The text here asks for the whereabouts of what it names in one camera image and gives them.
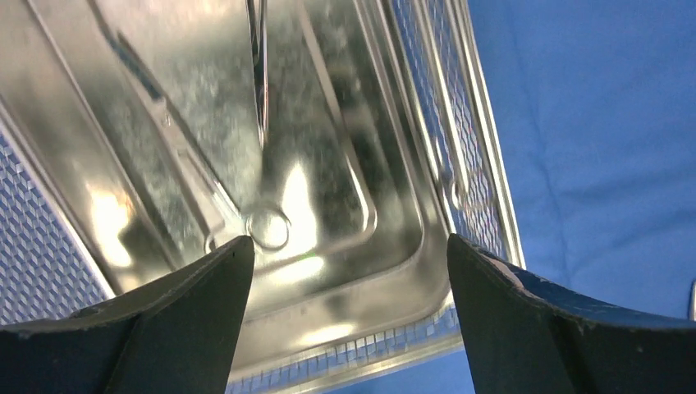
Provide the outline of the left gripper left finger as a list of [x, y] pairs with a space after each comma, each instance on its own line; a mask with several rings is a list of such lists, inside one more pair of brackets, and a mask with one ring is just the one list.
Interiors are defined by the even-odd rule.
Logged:
[[67, 318], [4, 326], [1, 390], [222, 393], [253, 271], [253, 242], [239, 236]]

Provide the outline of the steel surgical scissors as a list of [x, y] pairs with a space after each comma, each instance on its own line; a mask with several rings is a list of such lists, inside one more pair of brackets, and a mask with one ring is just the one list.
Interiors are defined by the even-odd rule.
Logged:
[[693, 281], [689, 288], [688, 319], [696, 321], [696, 281]]

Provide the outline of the blue surgical wrap cloth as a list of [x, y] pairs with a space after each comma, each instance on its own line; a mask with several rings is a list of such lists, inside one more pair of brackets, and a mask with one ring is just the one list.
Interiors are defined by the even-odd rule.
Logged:
[[686, 318], [695, 281], [695, 4], [471, 1], [527, 268]]

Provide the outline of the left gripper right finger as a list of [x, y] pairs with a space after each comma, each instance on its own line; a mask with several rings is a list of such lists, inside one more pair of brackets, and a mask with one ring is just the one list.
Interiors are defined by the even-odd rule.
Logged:
[[694, 322], [581, 295], [456, 234], [446, 257], [476, 392], [694, 392]]

